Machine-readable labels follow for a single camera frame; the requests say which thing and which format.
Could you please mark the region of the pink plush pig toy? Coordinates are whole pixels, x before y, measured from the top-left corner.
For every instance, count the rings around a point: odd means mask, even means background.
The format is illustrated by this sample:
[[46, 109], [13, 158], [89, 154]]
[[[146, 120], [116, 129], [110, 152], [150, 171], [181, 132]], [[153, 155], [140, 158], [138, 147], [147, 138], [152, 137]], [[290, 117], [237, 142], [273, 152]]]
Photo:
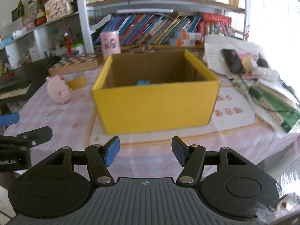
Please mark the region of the pink plush pig toy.
[[47, 77], [47, 92], [50, 98], [58, 103], [65, 104], [71, 99], [71, 88], [68, 87], [62, 75]]

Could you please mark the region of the yellow tape roll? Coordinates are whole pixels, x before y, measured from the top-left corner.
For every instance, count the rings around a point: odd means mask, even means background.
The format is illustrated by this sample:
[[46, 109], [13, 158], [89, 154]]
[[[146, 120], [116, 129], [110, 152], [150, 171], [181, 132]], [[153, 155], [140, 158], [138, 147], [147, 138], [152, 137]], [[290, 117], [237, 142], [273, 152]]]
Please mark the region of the yellow tape roll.
[[87, 85], [87, 79], [84, 72], [68, 74], [65, 76], [64, 81], [71, 90], [78, 90]]

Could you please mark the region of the black Yamaha keyboard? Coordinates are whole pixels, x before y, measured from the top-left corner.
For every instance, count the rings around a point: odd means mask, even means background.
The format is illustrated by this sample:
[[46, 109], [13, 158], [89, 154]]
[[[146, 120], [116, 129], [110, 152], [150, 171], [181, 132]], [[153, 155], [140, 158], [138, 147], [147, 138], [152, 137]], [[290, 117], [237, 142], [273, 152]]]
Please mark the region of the black Yamaha keyboard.
[[45, 83], [48, 70], [60, 60], [59, 56], [53, 56], [29, 62], [15, 69], [12, 75], [1, 76], [1, 104], [29, 100]]

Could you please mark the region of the cream placemat with red text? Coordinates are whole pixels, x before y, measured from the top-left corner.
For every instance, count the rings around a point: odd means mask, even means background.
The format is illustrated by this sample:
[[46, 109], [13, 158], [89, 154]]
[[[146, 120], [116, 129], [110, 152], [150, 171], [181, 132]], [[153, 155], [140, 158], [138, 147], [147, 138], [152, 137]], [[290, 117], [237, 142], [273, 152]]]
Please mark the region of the cream placemat with red text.
[[204, 139], [261, 124], [246, 98], [217, 81], [93, 88], [84, 145], [118, 136], [123, 144]]

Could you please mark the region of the yellow cardboard box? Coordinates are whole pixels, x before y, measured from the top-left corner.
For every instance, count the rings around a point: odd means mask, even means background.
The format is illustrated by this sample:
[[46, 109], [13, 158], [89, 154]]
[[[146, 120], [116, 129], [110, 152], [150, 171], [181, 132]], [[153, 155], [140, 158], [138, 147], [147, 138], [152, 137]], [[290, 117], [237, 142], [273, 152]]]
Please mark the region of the yellow cardboard box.
[[110, 55], [91, 93], [106, 134], [136, 134], [209, 124], [220, 85], [180, 49]]

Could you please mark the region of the blue item inside box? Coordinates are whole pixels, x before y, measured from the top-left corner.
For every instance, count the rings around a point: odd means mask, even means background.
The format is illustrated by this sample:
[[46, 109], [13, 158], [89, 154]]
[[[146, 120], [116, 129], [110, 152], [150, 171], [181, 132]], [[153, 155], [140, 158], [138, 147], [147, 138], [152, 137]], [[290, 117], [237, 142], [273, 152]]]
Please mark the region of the blue item inside box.
[[136, 83], [136, 85], [137, 86], [142, 86], [142, 85], [150, 85], [150, 81], [148, 81], [148, 80], [138, 80], [137, 81], [137, 83]]

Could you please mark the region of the wooden chessboard box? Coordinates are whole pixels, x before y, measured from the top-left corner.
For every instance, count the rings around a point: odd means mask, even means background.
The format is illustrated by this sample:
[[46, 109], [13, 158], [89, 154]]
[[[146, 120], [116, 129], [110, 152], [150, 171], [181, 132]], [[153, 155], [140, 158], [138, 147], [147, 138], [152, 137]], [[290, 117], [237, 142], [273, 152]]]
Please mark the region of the wooden chessboard box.
[[54, 66], [48, 69], [51, 77], [56, 75], [71, 74], [96, 70], [103, 61], [103, 56], [99, 54], [84, 54], [80, 56], [61, 59]]

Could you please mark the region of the red pen with white cap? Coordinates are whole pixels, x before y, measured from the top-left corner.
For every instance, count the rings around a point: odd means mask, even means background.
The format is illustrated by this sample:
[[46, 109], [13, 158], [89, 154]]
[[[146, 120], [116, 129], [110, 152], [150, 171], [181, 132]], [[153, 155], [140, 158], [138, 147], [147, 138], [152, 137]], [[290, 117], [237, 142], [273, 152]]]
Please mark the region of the red pen with white cap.
[[68, 55], [72, 55], [73, 52], [72, 52], [71, 41], [68, 33], [64, 33], [64, 40], [65, 40], [65, 45], [66, 45]]

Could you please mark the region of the white green lid jar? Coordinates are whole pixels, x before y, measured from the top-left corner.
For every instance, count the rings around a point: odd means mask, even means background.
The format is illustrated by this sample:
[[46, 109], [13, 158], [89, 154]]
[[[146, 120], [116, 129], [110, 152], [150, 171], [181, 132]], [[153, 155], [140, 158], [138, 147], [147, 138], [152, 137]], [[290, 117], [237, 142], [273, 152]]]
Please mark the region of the white green lid jar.
[[72, 55], [80, 56], [86, 53], [86, 49], [83, 42], [78, 42], [71, 45]]

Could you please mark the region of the green book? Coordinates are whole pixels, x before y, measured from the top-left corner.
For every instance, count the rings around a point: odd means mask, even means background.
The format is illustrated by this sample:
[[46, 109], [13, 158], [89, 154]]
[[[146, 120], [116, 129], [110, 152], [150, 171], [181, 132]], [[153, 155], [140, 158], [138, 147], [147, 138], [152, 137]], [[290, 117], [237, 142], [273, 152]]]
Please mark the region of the green book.
[[262, 92], [255, 86], [248, 90], [251, 98], [259, 107], [270, 113], [278, 125], [286, 132], [299, 131], [299, 111], [291, 110], [270, 94]]

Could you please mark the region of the black smartphone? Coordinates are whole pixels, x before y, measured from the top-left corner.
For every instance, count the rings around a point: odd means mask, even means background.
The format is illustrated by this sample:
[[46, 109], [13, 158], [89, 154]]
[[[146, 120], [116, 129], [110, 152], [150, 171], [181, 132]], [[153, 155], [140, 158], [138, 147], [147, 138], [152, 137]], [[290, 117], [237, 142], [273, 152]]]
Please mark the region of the black smartphone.
[[225, 62], [229, 68], [229, 71], [234, 74], [244, 73], [245, 70], [243, 68], [242, 62], [237, 54], [237, 52], [233, 49], [222, 49], [221, 53], [225, 59]]

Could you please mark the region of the pink cylindrical canister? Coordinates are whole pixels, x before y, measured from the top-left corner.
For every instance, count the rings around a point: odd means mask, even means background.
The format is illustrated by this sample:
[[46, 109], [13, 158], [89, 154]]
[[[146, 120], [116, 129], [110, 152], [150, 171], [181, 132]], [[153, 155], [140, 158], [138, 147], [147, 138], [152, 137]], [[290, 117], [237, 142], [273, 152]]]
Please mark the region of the pink cylindrical canister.
[[111, 54], [120, 54], [121, 46], [118, 31], [105, 31], [100, 33], [103, 60], [106, 61]]

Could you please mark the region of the white bookshelf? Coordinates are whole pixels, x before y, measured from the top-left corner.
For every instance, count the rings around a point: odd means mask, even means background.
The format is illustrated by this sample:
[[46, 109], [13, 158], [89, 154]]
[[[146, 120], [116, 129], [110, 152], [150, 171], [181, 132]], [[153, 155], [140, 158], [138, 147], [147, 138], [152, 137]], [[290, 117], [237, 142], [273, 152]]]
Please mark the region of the white bookshelf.
[[90, 4], [77, 0], [77, 12], [57, 20], [26, 30], [7, 43], [3, 49], [11, 62], [18, 62], [21, 56], [34, 47], [40, 59], [49, 52], [47, 46], [54, 42], [54, 26], [66, 25], [70, 29], [80, 29], [85, 51], [95, 51], [93, 36], [102, 24], [114, 14], [158, 14], [199, 15], [200, 13], [225, 14], [233, 12], [246, 15], [246, 9], [209, 0], [104, 0]]

